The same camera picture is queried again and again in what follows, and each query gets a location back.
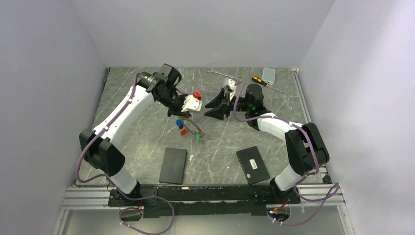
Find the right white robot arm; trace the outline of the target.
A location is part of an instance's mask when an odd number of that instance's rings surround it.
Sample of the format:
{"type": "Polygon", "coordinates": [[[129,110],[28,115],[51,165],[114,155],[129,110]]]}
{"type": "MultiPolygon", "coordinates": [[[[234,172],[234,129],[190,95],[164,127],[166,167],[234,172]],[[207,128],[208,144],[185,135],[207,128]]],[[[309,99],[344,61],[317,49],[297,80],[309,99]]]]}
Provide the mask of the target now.
{"type": "Polygon", "coordinates": [[[235,85],[225,85],[219,94],[205,108],[206,117],[223,120],[244,112],[246,122],[257,131],[269,133],[286,143],[287,167],[270,182],[270,198],[282,203],[288,198],[289,191],[309,175],[315,175],[320,167],[329,162],[330,156],[316,124],[291,122],[269,111],[263,103],[262,88],[249,84],[244,97],[235,94],[235,85]]]}

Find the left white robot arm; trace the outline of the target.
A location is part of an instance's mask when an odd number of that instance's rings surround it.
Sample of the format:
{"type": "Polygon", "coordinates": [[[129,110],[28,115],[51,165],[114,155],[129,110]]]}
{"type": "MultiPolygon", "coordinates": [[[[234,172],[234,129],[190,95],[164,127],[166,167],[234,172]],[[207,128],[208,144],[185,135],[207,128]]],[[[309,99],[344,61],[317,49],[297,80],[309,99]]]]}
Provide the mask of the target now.
{"type": "Polygon", "coordinates": [[[87,183],[97,178],[80,177],[81,163],[86,161],[118,189],[127,205],[137,204],[141,197],[140,183],[127,170],[125,156],[117,147],[135,120],[154,102],[168,108],[169,117],[189,118],[191,111],[201,109],[198,92],[186,93],[177,89],[181,79],[180,72],[168,64],[163,64],[154,73],[137,73],[128,93],[109,116],[92,130],[84,129],[80,133],[82,152],[75,167],[77,181],[87,183]]]}

